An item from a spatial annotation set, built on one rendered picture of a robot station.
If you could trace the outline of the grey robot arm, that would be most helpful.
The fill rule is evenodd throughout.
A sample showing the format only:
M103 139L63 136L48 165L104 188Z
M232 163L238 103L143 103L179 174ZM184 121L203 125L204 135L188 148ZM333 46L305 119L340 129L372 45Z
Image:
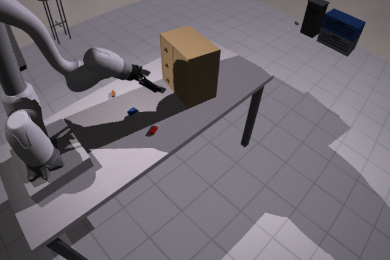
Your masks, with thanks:
M110 77L125 80L132 73L132 64L116 53L99 47L87 50L83 61L66 61L59 54L44 24L31 11L17 0L0 0L1 100L8 117L5 137L25 162L27 179L34 181L43 174L48 181L50 171L65 164L57 140L49 138L44 126L38 96L32 85L22 77L4 23L30 35L50 65L65 76L68 88L74 92L85 91Z

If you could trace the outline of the dark blue nine-volt battery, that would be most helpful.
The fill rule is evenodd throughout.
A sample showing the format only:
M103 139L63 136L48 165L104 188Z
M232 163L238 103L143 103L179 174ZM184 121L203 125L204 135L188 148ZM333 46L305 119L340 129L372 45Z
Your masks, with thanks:
M137 112L137 109L133 107L132 109L130 109L130 110L127 112L127 114L131 116L131 115L135 114L136 112Z

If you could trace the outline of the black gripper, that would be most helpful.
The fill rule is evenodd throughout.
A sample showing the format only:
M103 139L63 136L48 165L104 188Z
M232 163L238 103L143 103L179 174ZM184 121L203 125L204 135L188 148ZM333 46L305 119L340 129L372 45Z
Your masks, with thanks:
M138 69L139 69L139 71L138 71ZM138 73L137 73L137 71L138 71ZM139 67L138 65L132 64L132 73L129 76L129 78L127 78L126 80L131 81L131 80L135 79L136 81L139 81L140 85L145 86L146 88L150 89L151 91L153 91L155 93L156 92L164 93L166 91L166 88L155 85L154 83L152 83L151 81L146 79L145 76L148 76L150 73L151 73L150 71L143 69L142 66ZM144 77L144 79L142 79L143 77Z

